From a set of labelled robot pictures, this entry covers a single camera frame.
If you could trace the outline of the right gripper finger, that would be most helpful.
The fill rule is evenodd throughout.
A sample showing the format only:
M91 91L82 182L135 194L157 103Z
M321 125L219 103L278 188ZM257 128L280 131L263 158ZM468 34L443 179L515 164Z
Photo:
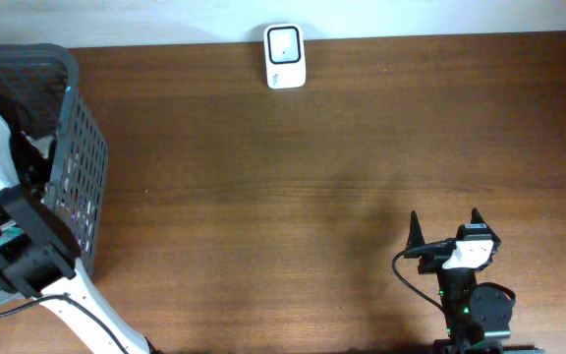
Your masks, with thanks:
M479 226L486 226L485 220L483 219L479 210L476 207L474 207L471 211L471 221L470 221L470 223L476 224L476 225L479 225Z
M406 242L406 251L412 251L425 245L425 237L417 213L412 210L410 214L409 234Z

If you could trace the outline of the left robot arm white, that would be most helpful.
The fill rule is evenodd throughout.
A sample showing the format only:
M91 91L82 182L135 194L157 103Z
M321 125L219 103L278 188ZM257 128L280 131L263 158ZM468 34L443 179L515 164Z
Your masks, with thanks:
M22 185L11 137L0 115L0 289L50 310L94 353L153 352L95 288L71 229Z

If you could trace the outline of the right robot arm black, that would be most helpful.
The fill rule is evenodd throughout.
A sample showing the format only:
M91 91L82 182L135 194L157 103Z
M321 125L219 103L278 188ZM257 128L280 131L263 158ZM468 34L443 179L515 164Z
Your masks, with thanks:
M493 282L477 282L477 273L492 264L500 238L477 209L471 220L458 227L456 236L428 243L417 214L410 216L405 249L392 260L397 278L443 314L446 339L436 339L434 353L541 353L533 345L505 346L516 304L511 289ZM438 282L437 301L405 279L397 269L401 258L419 261L419 274L433 274Z

